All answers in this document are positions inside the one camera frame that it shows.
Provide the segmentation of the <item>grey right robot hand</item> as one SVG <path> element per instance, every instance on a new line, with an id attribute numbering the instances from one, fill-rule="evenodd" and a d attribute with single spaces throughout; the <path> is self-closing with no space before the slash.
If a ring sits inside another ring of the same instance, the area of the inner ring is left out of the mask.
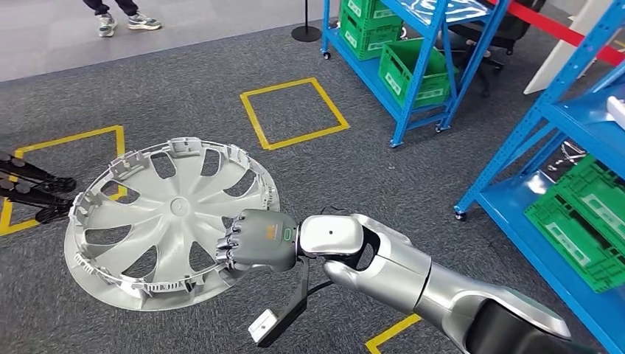
<path id="1" fill-rule="evenodd" d="M 244 209 L 217 240 L 214 260 L 237 271 L 263 267 L 289 271 L 297 261 L 297 227 L 284 213 Z"/>

